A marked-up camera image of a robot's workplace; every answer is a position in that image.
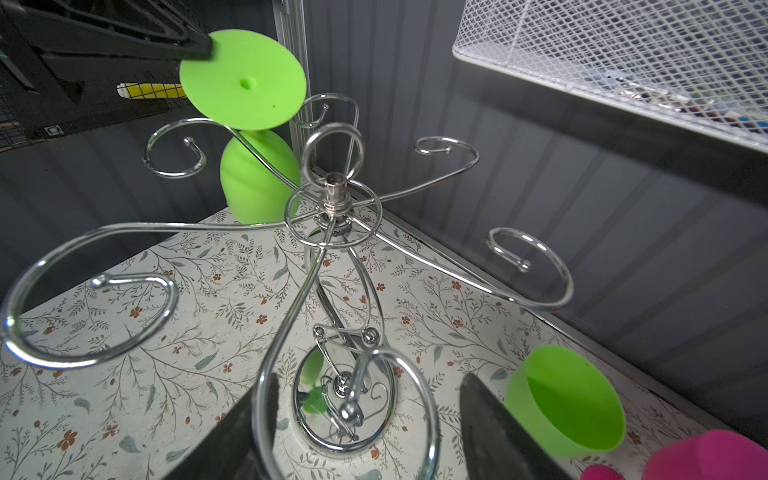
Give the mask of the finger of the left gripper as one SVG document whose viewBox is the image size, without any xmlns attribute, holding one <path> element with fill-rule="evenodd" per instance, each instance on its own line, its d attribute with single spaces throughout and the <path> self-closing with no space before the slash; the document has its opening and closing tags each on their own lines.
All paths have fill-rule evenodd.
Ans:
<svg viewBox="0 0 768 480">
<path fill-rule="evenodd" d="M 1 33 L 50 54 L 207 59 L 212 39 L 179 1 L 3 1 Z"/>
</svg>

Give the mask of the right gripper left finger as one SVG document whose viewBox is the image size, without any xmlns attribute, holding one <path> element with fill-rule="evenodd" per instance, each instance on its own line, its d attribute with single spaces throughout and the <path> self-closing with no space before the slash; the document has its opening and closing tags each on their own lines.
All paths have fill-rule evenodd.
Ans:
<svg viewBox="0 0 768 480">
<path fill-rule="evenodd" d="M 256 451 L 251 397 L 241 398 L 165 479 L 270 479 Z"/>
</svg>

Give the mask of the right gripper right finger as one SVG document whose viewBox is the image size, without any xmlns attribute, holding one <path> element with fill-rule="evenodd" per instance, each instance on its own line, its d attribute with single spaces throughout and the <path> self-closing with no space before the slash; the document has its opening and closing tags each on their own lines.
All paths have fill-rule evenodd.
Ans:
<svg viewBox="0 0 768 480">
<path fill-rule="evenodd" d="M 459 410 L 470 479 L 569 477 L 474 374 L 462 379 Z"/>
</svg>

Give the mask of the yellow-green wine glass front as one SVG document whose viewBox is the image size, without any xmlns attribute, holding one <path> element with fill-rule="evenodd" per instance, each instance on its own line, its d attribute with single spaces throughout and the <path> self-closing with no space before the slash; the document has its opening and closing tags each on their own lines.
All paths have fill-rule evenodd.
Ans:
<svg viewBox="0 0 768 480">
<path fill-rule="evenodd" d="M 504 405 L 556 458 L 613 451 L 627 433 L 623 405 L 607 377 L 578 353 L 557 345 L 531 351 L 511 375 Z"/>
</svg>

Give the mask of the green wine glass back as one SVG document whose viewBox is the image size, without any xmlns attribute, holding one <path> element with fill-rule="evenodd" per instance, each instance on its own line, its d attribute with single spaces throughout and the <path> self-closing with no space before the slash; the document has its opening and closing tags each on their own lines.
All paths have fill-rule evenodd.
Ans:
<svg viewBox="0 0 768 480">
<path fill-rule="evenodd" d="M 288 123 L 305 100 L 301 64 L 288 49 L 260 33 L 228 29 L 210 37 L 210 59 L 181 62 L 180 81 L 187 98 L 207 118 L 240 132 L 294 187 L 299 186 L 298 161 L 274 129 Z M 282 221 L 294 190 L 235 138 L 222 153 L 220 181 L 228 208 L 241 224 Z"/>
</svg>

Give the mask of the chrome wine glass rack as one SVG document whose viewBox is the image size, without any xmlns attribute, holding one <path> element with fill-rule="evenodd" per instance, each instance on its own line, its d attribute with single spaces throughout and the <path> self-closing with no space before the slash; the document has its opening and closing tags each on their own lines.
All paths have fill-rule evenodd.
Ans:
<svg viewBox="0 0 768 480">
<path fill-rule="evenodd" d="M 478 281 L 472 281 L 461 274 L 449 269 L 445 269 L 442 266 L 429 261 L 425 257 L 420 256 L 414 251 L 400 245 L 391 237 L 384 233 L 379 233 L 380 224 L 383 220 L 384 209 L 383 202 L 387 202 L 394 199 L 403 198 L 411 194 L 426 190 L 434 185 L 442 183 L 443 181 L 460 175 L 465 171 L 468 171 L 476 163 L 479 162 L 480 156 L 471 144 L 460 141 L 457 139 L 445 137 L 445 136 L 427 136 L 419 138 L 414 144 L 414 150 L 420 155 L 430 156 L 437 154 L 450 154 L 454 148 L 462 148 L 473 155 L 473 159 L 466 163 L 464 166 L 456 171 L 446 174 L 442 177 L 430 180 L 423 184 L 414 186 L 410 189 L 402 190 L 399 192 L 387 194 L 384 196 L 377 195 L 368 186 L 355 180 L 358 170 L 362 167 L 364 160 L 364 142 L 360 131 L 357 129 L 359 107 L 353 99 L 341 95 L 341 94 L 317 94 L 304 100 L 297 113 L 306 106 L 315 101 L 320 100 L 341 100 L 349 103 L 355 108 L 355 121 L 353 124 L 336 122 L 328 123 L 323 126 L 319 126 L 319 122 L 324 118 L 323 113 L 317 122 L 302 123 L 301 128 L 315 128 L 316 131 L 309 136 L 305 142 L 302 150 L 302 156 L 299 159 L 299 166 L 302 175 L 306 177 L 309 184 L 299 186 L 296 182 L 291 181 L 288 177 L 278 171 L 274 165 L 272 165 L 266 157 L 254 147 L 243 135 L 242 131 L 233 129 L 232 127 L 222 125 L 209 118 L 189 118 L 182 119 L 176 122 L 164 125 L 155 131 L 147 140 L 146 146 L 142 153 L 142 160 L 147 168 L 152 171 L 156 176 L 169 179 L 183 179 L 192 177 L 200 171 L 202 171 L 207 164 L 207 157 L 202 150 L 196 145 L 194 139 L 185 137 L 184 143 L 197 155 L 197 163 L 181 172 L 164 172 L 154 168 L 151 162 L 150 153 L 155 145 L 165 134 L 183 128 L 192 124 L 206 124 L 221 127 L 227 130 L 231 136 L 239 142 L 243 147 L 270 172 L 275 178 L 291 189 L 291 195 L 287 200 L 284 210 L 284 219 L 281 222 L 263 223 L 263 224 L 247 224 L 247 225 L 220 225 L 205 223 L 173 223 L 173 222 L 129 222 L 119 223 L 114 225 L 107 225 L 98 229 L 92 230 L 84 235 L 81 235 L 73 240 L 62 244 L 58 248 L 52 250 L 35 264 L 29 267 L 8 290 L 8 293 L 3 300 L 1 306 L 1 315 L 3 316 L 3 323 L 1 325 L 1 338 L 5 342 L 6 347 L 18 358 L 24 362 L 32 365 L 39 366 L 41 368 L 50 369 L 79 369 L 90 367 L 96 364 L 100 364 L 111 360 L 117 356 L 126 354 L 138 347 L 146 341 L 149 337 L 153 336 L 159 330 L 161 330 L 165 324 L 172 317 L 175 309 L 177 308 L 179 300 L 179 292 L 175 283 L 167 276 L 161 273 L 157 274 L 126 274 L 111 276 L 106 273 L 93 277 L 91 285 L 94 288 L 103 288 L 104 286 L 114 286 L 122 284 L 152 284 L 162 288 L 166 292 L 166 299 L 162 309 L 150 320 L 139 334 L 131 337 L 129 340 L 111 348 L 94 353 L 93 355 L 84 356 L 55 356 L 45 351 L 38 350 L 28 343 L 27 336 L 23 334 L 22 327 L 20 326 L 20 309 L 24 306 L 26 298 L 31 289 L 34 288 L 37 281 L 42 277 L 45 272 L 54 264 L 61 261 L 68 255 L 76 252 L 79 248 L 88 245 L 92 242 L 106 238 L 108 236 L 122 234 L 122 233 L 178 233 L 184 231 L 258 231 L 258 230 L 270 230 L 287 228 L 289 233 L 296 238 L 297 242 L 304 244 L 310 251 L 316 251 L 317 256 L 314 259 L 314 263 L 310 265 L 306 280 L 301 287 L 297 297 L 294 299 L 283 323 L 278 330 L 275 339 L 270 345 L 267 354 L 262 362 L 259 370 L 259 377 L 252 390 L 252 438 L 254 440 L 254 446 L 256 449 L 256 455 L 258 458 L 258 468 L 260 468 L 260 474 L 265 475 L 265 478 L 270 479 L 284 479 L 282 476 L 277 461 L 272 451 L 272 437 L 269 435 L 269 429 L 267 425 L 266 415 L 268 414 L 268 393 L 271 386 L 271 380 L 268 375 L 272 373 L 274 369 L 278 354 L 284 346 L 284 343 L 290 333 L 292 326 L 294 325 L 296 318 L 306 301 L 311 289 L 318 281 L 318 275 L 325 254 L 328 250 L 344 250 L 349 255 L 356 254 L 354 246 L 364 243 L 369 240 L 370 237 L 375 236 L 377 239 L 387 243 L 391 247 L 400 251 L 401 253 L 409 256 L 410 258 L 421 262 L 431 268 L 440 270 L 445 275 L 448 275 L 460 282 L 465 282 L 472 285 L 474 288 L 482 290 L 488 295 L 504 299 L 505 301 L 518 304 L 520 307 L 531 311 L 544 311 L 553 312 L 565 305 L 567 305 L 574 295 L 574 281 L 572 275 L 562 261 L 562 259 L 549 247 L 541 243 L 540 240 L 529 236 L 525 232 L 516 230 L 513 228 L 495 228 L 488 232 L 486 243 L 488 248 L 491 249 L 497 256 L 503 258 L 508 263 L 516 266 L 521 272 L 526 272 L 530 268 L 530 263 L 507 249 L 501 247 L 495 240 L 497 234 L 510 235 L 519 240 L 525 241 L 527 244 L 536 247 L 540 250 L 548 260 L 557 269 L 560 279 L 564 283 L 564 295 L 553 302 L 542 303 L 536 302 L 526 297 L 518 296 L 514 293 L 510 293 L 496 288 L 491 288 L 486 283 Z M 316 144 L 318 144 L 325 137 L 333 134 L 343 133 L 350 137 L 349 155 L 347 160 L 347 166 L 345 167 L 346 173 L 340 174 L 338 172 L 331 172 L 323 177 L 313 176 L 312 162 L 310 161 L 310 154 L 315 150 Z M 348 192 L 349 186 L 353 186 L 357 189 L 367 192 L 368 199 L 353 202 Z M 302 196 L 308 201 L 314 204 L 314 210 L 307 211 L 303 215 L 292 216 L 293 203 L 296 196 Z M 371 207 L 377 210 L 377 216 L 375 222 L 369 225 L 361 218 L 358 218 L 355 211 L 359 208 Z M 324 232 L 322 242 L 312 242 L 313 235 L 310 237 L 302 237 L 300 232 L 295 229 L 295 223 L 300 223 L 307 219 L 311 219 L 318 226 L 319 231 Z M 365 231 L 365 234 L 354 240 L 344 240 L 344 232 L 351 231 L 352 224 L 358 225 Z M 354 375 L 348 381 L 349 390 L 342 405 L 341 414 L 344 422 L 351 422 L 352 420 L 363 420 L 362 410 L 359 408 L 358 392 L 357 389 L 362 388 L 364 374 L 367 371 L 369 363 L 372 361 L 378 361 L 385 359 L 390 362 L 394 362 L 395 365 L 405 369 L 406 373 L 410 375 L 412 381 L 419 389 L 419 394 L 424 402 L 424 410 L 426 415 L 427 425 L 427 447 L 425 451 L 425 457 L 422 461 L 422 465 L 419 470 L 420 479 L 434 479 L 434 476 L 438 467 L 439 456 L 439 438 L 440 429 L 438 425 L 438 411 L 437 405 L 433 398 L 431 391 L 425 384 L 425 379 L 420 371 L 417 371 L 415 364 L 409 361 L 407 358 L 402 357 L 399 352 L 391 347 L 376 346 L 368 347 L 361 351 L 361 353 L 355 364 Z"/>
</svg>

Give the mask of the pink wine glass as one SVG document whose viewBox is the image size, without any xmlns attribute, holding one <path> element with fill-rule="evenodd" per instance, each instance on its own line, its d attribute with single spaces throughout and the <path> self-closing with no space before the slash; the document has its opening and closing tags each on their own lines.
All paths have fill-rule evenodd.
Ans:
<svg viewBox="0 0 768 480">
<path fill-rule="evenodd" d="M 712 430 L 654 453 L 643 479 L 766 479 L 767 450 L 738 433 Z"/>
</svg>

